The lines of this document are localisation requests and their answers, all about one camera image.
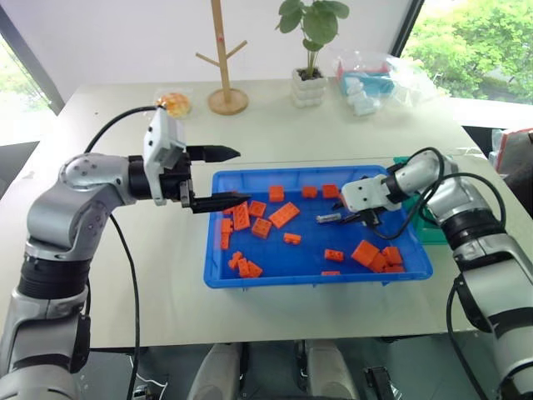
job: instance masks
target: orange building block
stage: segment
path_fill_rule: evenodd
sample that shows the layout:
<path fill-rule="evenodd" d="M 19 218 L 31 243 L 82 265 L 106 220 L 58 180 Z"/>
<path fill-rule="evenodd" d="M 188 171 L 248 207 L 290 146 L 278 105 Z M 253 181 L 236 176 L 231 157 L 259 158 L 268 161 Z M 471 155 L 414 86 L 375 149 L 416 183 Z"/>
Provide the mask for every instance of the orange building block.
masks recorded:
<path fill-rule="evenodd" d="M 250 216 L 248 215 L 248 203 L 244 202 L 233 209 L 233 229 L 241 231 L 250 227 Z"/>
<path fill-rule="evenodd" d="M 222 233 L 232 233 L 233 232 L 233 221 L 230 218 L 222 219 Z"/>
<path fill-rule="evenodd" d="M 386 263 L 385 256 L 381 254 L 380 252 L 376 254 L 370 265 L 368 265 L 368 268 L 370 268 L 375 273 L 383 273 L 385 272 L 385 268 L 388 264 Z"/>
<path fill-rule="evenodd" d="M 296 215 L 300 213 L 297 206 L 288 202 L 283 207 L 280 207 L 268 219 L 272 221 L 276 228 L 281 228 L 283 225 L 291 221 Z"/>
<path fill-rule="evenodd" d="M 232 259 L 227 262 L 227 265 L 230 266 L 231 269 L 237 268 L 237 264 L 239 263 L 239 260 L 242 258 L 241 252 L 234 252 Z"/>
<path fill-rule="evenodd" d="M 270 186 L 268 189 L 268 201 L 270 203 L 280 203 L 285 200 L 285 192 L 283 186 Z"/>
<path fill-rule="evenodd" d="M 398 250 L 398 247 L 385 247 L 383 250 L 381 250 L 381 254 L 385 256 L 386 262 L 390 265 L 403 264 L 403 259 L 401 258 L 400 250 Z"/>
<path fill-rule="evenodd" d="M 249 278 L 259 278 L 263 274 L 263 270 L 254 262 L 248 261 L 248 275 Z"/>
<path fill-rule="evenodd" d="M 314 186 L 304 186 L 301 189 L 301 196 L 303 198 L 315 198 L 318 194 L 318 191 L 316 190 L 316 187 Z"/>
<path fill-rule="evenodd" d="M 371 245 L 366 240 L 361 240 L 361 243 L 359 243 L 359 246 L 357 246 L 356 250 L 351 254 L 351 257 L 365 267 L 370 267 L 370 264 L 379 253 L 379 248 Z"/>
<path fill-rule="evenodd" d="M 220 239 L 220 248 L 222 250 L 227 250 L 230 248 L 230 234 L 229 233 L 222 233 L 222 237 Z"/>
<path fill-rule="evenodd" d="M 301 243 L 301 236 L 295 235 L 294 233 L 284 233 L 283 234 L 283 242 L 289 243 L 289 244 L 300 244 Z"/>
<path fill-rule="evenodd" d="M 248 267 L 248 261 L 245 258 L 241 258 L 237 265 L 239 266 L 239 277 L 249 278 L 250 277 L 250 268 Z"/>
<path fill-rule="evenodd" d="M 254 217 L 261 218 L 267 209 L 267 205 L 264 202 L 256 202 L 253 200 L 248 207 L 248 213 Z"/>
<path fill-rule="evenodd" d="M 395 265 L 387 265 L 385 267 L 385 271 L 383 271 L 384 273 L 404 273 L 406 271 L 405 268 L 403 268 L 402 265 L 400 264 L 395 264 Z"/>
<path fill-rule="evenodd" d="M 337 261 L 339 263 L 342 263 L 344 261 L 344 253 L 343 252 L 338 252 L 337 250 L 331 250 L 330 248 L 327 248 L 324 251 L 324 258 L 326 260 Z"/>
<path fill-rule="evenodd" d="M 268 238 L 268 233 L 272 228 L 272 222 L 267 221 L 266 219 L 258 218 L 253 224 L 252 233 L 260 238 Z"/>
<path fill-rule="evenodd" d="M 324 198 L 339 198 L 339 189 L 336 185 L 322 185 L 322 196 Z"/>

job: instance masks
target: wooden coat stand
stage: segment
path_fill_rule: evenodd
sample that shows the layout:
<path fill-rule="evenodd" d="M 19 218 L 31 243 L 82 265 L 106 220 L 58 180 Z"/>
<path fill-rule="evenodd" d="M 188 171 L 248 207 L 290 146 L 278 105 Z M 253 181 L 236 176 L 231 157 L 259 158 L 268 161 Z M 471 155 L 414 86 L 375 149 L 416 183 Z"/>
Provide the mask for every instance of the wooden coat stand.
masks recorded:
<path fill-rule="evenodd" d="M 213 10 L 213 22 L 215 24 L 215 36 L 217 38 L 218 62 L 197 52 L 197 57 L 220 68 L 222 77 L 222 89 L 214 92 L 207 99 L 209 108 L 221 115 L 234 115 L 240 113 L 248 105 L 248 96 L 238 90 L 230 88 L 230 78 L 227 71 L 227 59 L 247 45 L 247 41 L 241 42 L 229 53 L 226 53 L 224 39 L 224 26 L 222 24 L 222 8 L 220 0 L 211 0 Z"/>

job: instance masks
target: white pot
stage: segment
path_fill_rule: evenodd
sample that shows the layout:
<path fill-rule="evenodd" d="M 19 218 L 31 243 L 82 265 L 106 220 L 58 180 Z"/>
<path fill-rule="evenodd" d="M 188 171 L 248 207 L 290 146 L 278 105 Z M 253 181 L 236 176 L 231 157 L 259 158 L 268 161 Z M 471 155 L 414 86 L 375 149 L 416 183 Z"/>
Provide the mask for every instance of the white pot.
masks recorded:
<path fill-rule="evenodd" d="M 326 82 L 327 80 L 323 77 L 302 81 L 298 71 L 293 69 L 291 96 L 294 104 L 299 108 L 321 104 L 324 92 L 326 91 Z"/>

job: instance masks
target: table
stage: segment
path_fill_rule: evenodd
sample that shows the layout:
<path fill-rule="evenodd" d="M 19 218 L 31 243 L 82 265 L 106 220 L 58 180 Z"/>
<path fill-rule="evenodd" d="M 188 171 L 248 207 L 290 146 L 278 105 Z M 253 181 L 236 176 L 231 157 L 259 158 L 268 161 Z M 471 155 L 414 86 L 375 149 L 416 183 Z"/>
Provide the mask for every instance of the table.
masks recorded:
<path fill-rule="evenodd" d="M 242 152 L 220 164 L 192 167 L 198 195 L 211 191 L 219 170 L 288 168 L 353 164 L 390 165 L 432 145 L 454 156 L 469 172 L 489 178 L 508 210 L 508 230 L 530 257 L 533 222 L 498 178 L 476 145 L 451 121 L 441 100 L 415 110 L 383 110 L 356 118 L 342 103 L 334 83 L 325 103 L 296 109 L 288 81 L 235 82 L 250 97 L 249 108 L 235 117 L 208 111 L 214 82 L 183 85 L 134 84 L 81 87 L 60 114 L 56 130 L 37 147 L 0 201 L 0 321 L 8 294 L 17 285 L 22 263 L 25 220 L 33 199 L 53 184 L 64 160 L 80 153 L 93 134 L 116 114 L 153 103 L 159 88 L 190 91 L 193 111 L 186 120 L 189 144 L 225 144 Z M 149 115 L 121 121 L 96 152 L 142 152 Z M 496 201 L 484 187 L 491 205 Z M 446 330 L 446 296 L 457 268 L 447 246 L 426 248 L 435 272 L 419 282 L 378 282 L 290 287 L 210 289 L 202 280 L 207 242 L 206 214 L 192 215 L 177 204 L 151 201 L 116 210 L 137 266 L 141 296 L 141 344 L 174 345 L 295 338 L 346 338 L 439 333 Z M 108 227 L 92 263 L 92 347 L 133 345 L 133 298 L 129 266 L 117 234 Z M 472 329 L 460 307 L 457 330 Z"/>

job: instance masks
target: robotic arm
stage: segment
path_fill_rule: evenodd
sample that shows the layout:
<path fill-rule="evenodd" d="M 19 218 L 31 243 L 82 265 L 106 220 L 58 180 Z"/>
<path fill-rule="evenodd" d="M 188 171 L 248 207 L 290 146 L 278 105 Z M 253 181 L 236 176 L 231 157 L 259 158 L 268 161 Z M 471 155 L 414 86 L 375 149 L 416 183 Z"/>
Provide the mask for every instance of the robotic arm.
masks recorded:
<path fill-rule="evenodd" d="M 460 270 L 456 291 L 468 320 L 493 334 L 502 395 L 533 398 L 531 261 L 477 189 L 455 175 L 458 168 L 450 159 L 427 149 L 389 171 L 344 185 L 344 204 L 375 228 L 381 210 L 397 210 L 404 199 L 435 189 L 427 207 L 453 250 Z"/>
<path fill-rule="evenodd" d="M 195 197 L 191 163 L 239 156 L 223 146 L 186 147 L 180 122 L 158 108 L 144 157 L 87 153 L 65 163 L 57 182 L 32 205 L 22 273 L 12 292 L 0 342 L 0 399 L 77 399 L 71 373 L 89 352 L 89 268 L 113 209 L 153 198 L 194 213 L 246 201 L 238 193 Z"/>

